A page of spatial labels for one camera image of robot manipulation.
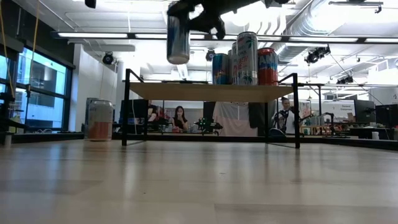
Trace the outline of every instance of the woman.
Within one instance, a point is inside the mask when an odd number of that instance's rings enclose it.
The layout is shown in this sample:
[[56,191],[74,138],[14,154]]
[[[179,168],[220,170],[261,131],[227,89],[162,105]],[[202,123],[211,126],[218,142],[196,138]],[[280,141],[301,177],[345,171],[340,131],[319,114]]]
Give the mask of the woman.
[[177,131],[188,131],[188,122],[187,119],[185,119],[184,108],[182,108],[182,106],[178,106],[175,109],[172,124],[173,129],[177,129]]

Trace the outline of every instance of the window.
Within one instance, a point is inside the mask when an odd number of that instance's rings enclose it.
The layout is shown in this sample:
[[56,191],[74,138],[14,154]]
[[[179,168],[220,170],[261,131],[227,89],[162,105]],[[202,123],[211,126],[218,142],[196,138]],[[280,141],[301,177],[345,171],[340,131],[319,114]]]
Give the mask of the window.
[[7,63],[9,63],[9,60],[0,55],[0,78],[7,78]]
[[31,92],[28,107],[26,91],[17,88],[16,104],[21,112],[21,122],[31,128],[61,128],[64,99]]
[[[70,71],[43,55],[35,53],[33,60],[32,56],[29,49],[19,54],[15,103],[21,110],[21,122],[32,129],[62,129],[68,123],[63,117],[69,104],[66,92]],[[29,98],[26,84],[30,84]]]
[[30,84],[32,87],[51,91],[58,94],[65,94],[65,80],[67,68],[35,53],[32,75],[30,66],[33,52],[24,49],[19,54],[17,82]]

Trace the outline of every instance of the monitor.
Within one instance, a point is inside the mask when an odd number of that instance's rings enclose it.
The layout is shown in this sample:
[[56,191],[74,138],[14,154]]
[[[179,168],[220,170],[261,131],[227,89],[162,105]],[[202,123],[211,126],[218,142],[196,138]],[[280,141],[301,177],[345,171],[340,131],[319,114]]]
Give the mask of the monitor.
[[354,100],[355,120],[358,123],[376,122],[375,105],[373,101]]

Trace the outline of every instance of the table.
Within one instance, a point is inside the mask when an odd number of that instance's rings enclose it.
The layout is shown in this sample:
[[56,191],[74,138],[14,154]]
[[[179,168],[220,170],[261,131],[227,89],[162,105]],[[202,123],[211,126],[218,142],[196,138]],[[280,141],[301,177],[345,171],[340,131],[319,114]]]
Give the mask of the table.
[[379,139],[394,140],[394,131],[390,128],[350,128],[352,136],[358,136],[360,139],[372,139],[372,132],[379,133]]
[[[130,83],[130,74],[133,74],[140,83]],[[265,127],[268,127],[268,102],[279,97],[294,93],[294,105],[299,105],[298,75],[292,73],[279,83],[288,78],[293,78],[291,86],[269,86],[269,85],[206,85],[206,84],[177,84],[177,83],[145,83],[131,69],[126,69],[126,81],[124,84],[124,101],[129,100],[129,90],[143,97],[145,100],[179,100],[179,101],[219,101],[219,102],[250,102],[265,103]],[[123,134],[122,145],[127,146],[127,126],[129,107],[123,111]],[[299,108],[294,107],[295,115],[295,148],[300,148]],[[144,121],[144,135],[140,140],[147,140],[147,124]],[[268,131],[265,131],[265,142],[269,142]]]

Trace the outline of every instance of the glass window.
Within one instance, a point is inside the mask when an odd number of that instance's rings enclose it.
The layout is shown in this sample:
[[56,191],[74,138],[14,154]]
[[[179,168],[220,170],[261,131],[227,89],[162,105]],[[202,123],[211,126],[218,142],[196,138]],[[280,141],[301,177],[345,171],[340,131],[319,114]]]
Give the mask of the glass window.
[[67,68],[35,53],[30,76],[32,53],[31,50],[24,49],[23,53],[19,54],[17,82],[30,83],[32,87],[65,94]]
[[6,92],[5,84],[0,84],[0,93],[5,93],[5,92]]
[[6,57],[0,55],[0,78],[7,78],[7,63],[9,60]]
[[61,128],[63,116],[63,99],[48,96],[41,93],[31,92],[27,107],[27,121],[25,122],[26,112],[26,91],[17,88],[16,104],[19,105],[21,121],[30,127],[35,128]]

